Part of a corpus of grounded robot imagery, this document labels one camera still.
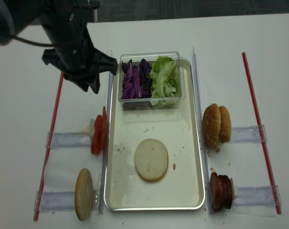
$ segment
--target gray floor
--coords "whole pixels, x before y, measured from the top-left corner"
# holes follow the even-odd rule
[[[100,0],[98,22],[288,13],[289,0]]]

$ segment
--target clear plastic container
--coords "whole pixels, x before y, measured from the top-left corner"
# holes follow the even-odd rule
[[[128,63],[132,60],[132,65],[139,65],[142,59],[152,64],[159,56],[167,56],[172,58],[176,63],[176,71],[178,73],[178,96],[176,97],[160,97],[160,98],[137,98],[137,99],[121,99],[123,93],[124,73],[122,71],[122,63]],[[159,52],[146,54],[127,54],[122,55],[119,66],[119,93],[118,99],[123,110],[143,110],[143,109],[161,109],[161,108],[177,108],[180,100],[185,97],[182,58],[178,52]]]

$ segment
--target metal tray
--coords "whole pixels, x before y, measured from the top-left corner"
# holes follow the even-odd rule
[[[175,109],[123,111],[118,101],[120,68],[113,77],[104,192],[110,210],[198,209],[204,203],[191,65],[186,59],[182,63],[186,97]],[[142,180],[134,166],[136,147],[146,138],[161,140],[168,149],[168,171],[155,183]]]

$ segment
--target red stick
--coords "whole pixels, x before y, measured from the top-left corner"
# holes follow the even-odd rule
[[[259,115],[259,110],[258,110],[256,97],[255,97],[255,91],[254,91],[253,83],[251,81],[245,52],[242,53],[242,57],[243,57],[245,71],[246,71],[248,86],[249,86],[249,90],[250,90],[250,94],[251,94],[251,99],[253,101],[253,106],[254,106],[254,110],[255,110],[257,124],[258,124],[258,126],[261,126],[262,123],[261,123],[261,119],[260,119],[260,115]],[[275,180],[274,180],[274,176],[273,176],[272,166],[270,164],[269,157],[268,157],[268,147],[267,147],[266,142],[262,142],[262,148],[263,148],[263,152],[264,152],[265,162],[266,162],[267,168],[268,168],[268,177],[269,177],[270,185],[272,186],[272,190],[273,190],[276,212],[277,212],[277,214],[281,215],[281,208],[280,208],[280,205],[278,204],[279,203],[278,196],[277,196],[276,190],[274,189],[274,187],[276,185],[275,185]]]
[[[64,80],[64,73],[61,72],[60,80],[59,80],[59,84],[58,84],[58,89],[57,89],[57,96],[56,96],[54,111],[53,111],[53,118],[52,118],[52,122],[51,122],[48,145],[47,145],[47,149],[45,151],[44,164],[43,164],[43,173],[41,175],[41,180],[40,180],[40,186],[39,186],[39,192],[38,192],[38,203],[37,203],[37,208],[36,208],[35,214],[34,214],[34,221],[37,221],[38,220],[38,216],[39,216],[39,207],[40,207],[41,197],[42,197],[42,193],[43,193],[43,184],[44,184],[44,180],[43,180],[44,168],[45,168],[45,166],[47,164],[47,161],[48,161],[48,158],[49,158],[49,154],[50,154],[50,151],[51,151],[50,144],[51,144],[51,140],[52,140],[52,137],[53,137],[55,121],[56,121],[56,116],[57,116],[57,110],[58,110],[58,104],[59,104],[59,98],[60,98],[60,93],[62,91],[62,86],[63,86],[63,80]]]

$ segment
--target purple cabbage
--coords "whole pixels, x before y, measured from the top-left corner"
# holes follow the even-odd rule
[[[128,63],[122,63],[124,72],[122,99],[150,98],[150,88],[152,79],[147,75],[151,71],[150,64],[142,59],[139,66],[131,66],[131,60]]]

